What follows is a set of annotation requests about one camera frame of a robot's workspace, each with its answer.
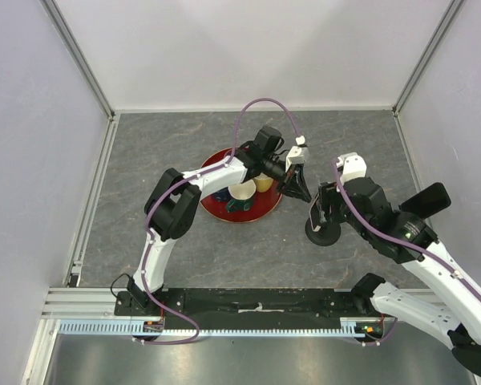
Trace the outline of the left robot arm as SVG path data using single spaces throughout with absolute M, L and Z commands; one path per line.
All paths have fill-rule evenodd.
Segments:
M 156 291 L 164 284 L 164 271 L 174 244 L 191 228 L 198 205 L 205 197 L 265 174 L 277 182 L 277 193 L 306 203 L 312 200 L 304 178 L 304 164 L 309 156 L 305 137 L 296 137 L 296 144 L 284 160 L 277 154 L 282 141 L 277 129 L 264 126 L 254 140 L 230 149 L 223 159 L 209 166 L 190 172 L 170 168 L 163 173 L 144 207 L 146 243 L 139 267 L 127 284 L 136 310 L 151 315 L 159 309 L 160 296 Z

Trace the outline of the red round tray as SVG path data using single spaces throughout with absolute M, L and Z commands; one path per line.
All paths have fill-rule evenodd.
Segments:
M 226 204 L 228 202 L 217 202 L 212 195 L 205 197 L 201 207 L 216 219 L 230 223 L 249 223 L 257 221 L 271 213 L 280 203 L 282 195 L 277 192 L 277 182 L 274 181 L 269 191 L 264 193 L 256 192 L 252 208 L 247 212 L 237 211 L 228 213 Z

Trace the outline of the dark blue cup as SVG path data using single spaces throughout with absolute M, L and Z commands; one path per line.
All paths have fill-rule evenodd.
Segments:
M 223 188 L 214 192 L 212 198 L 217 202 L 228 202 L 231 199 L 231 195 L 228 188 Z

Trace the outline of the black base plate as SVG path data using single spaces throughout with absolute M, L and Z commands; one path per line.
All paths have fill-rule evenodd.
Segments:
M 329 329 L 341 318 L 381 317 L 369 300 L 333 289 L 170 288 L 155 297 L 201 330 Z

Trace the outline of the yellow mug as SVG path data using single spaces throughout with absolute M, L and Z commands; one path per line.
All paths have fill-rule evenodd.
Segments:
M 269 191 L 273 184 L 273 179 L 269 176 L 266 176 L 264 173 L 254 177 L 253 181 L 256 185 L 256 191 L 258 193 L 265 193 Z

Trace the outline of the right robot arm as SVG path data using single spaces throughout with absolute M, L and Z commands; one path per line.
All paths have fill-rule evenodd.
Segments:
M 422 281 L 440 300 L 435 306 L 375 274 L 353 288 L 351 306 L 360 315 L 375 310 L 403 321 L 446 346 L 455 359 L 481 377 L 481 286 L 449 254 L 438 234 L 424 221 L 433 212 L 420 209 L 418 193 L 393 209 L 382 188 L 369 177 L 338 187 L 320 184 L 306 229 L 319 245 L 332 245 L 341 225 L 349 224 L 384 257 Z

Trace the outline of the phone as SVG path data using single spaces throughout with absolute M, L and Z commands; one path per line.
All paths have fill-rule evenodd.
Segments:
M 399 205 L 399 209 L 426 220 L 451 206 L 451 198 L 441 182 L 435 182 Z
M 325 214 L 321 205 L 321 194 L 318 192 L 312 200 L 309 210 L 309 224 L 314 232 L 318 232 L 325 224 Z

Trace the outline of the round base phone holder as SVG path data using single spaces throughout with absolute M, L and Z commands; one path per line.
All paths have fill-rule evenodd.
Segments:
M 318 231 L 312 228 L 311 220 L 305 223 L 305 235 L 315 245 L 327 247 L 335 244 L 342 234 L 342 228 L 338 223 L 327 222 L 325 226 L 320 226 Z

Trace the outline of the green mug white inside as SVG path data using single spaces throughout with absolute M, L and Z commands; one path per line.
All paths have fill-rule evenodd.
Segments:
M 256 184 L 252 180 L 248 180 L 242 184 L 234 184 L 228 187 L 230 200 L 226 204 L 226 211 L 234 213 L 237 211 L 249 211 L 254 202 L 254 196 L 257 192 Z

